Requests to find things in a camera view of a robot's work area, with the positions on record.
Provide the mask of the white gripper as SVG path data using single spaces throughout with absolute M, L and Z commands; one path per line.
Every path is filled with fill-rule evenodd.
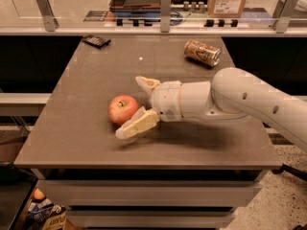
M 132 117 L 123 123 L 116 131 L 115 136 L 119 139 L 129 139 L 139 133 L 143 133 L 163 122 L 178 122 L 182 120 L 179 96 L 182 83 L 149 79 L 143 76 L 135 78 L 137 84 L 150 97 L 152 109 L 140 107 Z

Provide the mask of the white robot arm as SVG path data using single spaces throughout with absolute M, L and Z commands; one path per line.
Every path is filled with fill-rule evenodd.
M 128 139 L 158 122 L 231 122 L 254 117 L 307 151 L 307 103 L 239 68 L 224 68 L 211 81 L 161 82 L 135 78 L 151 108 L 141 107 L 115 132 Z

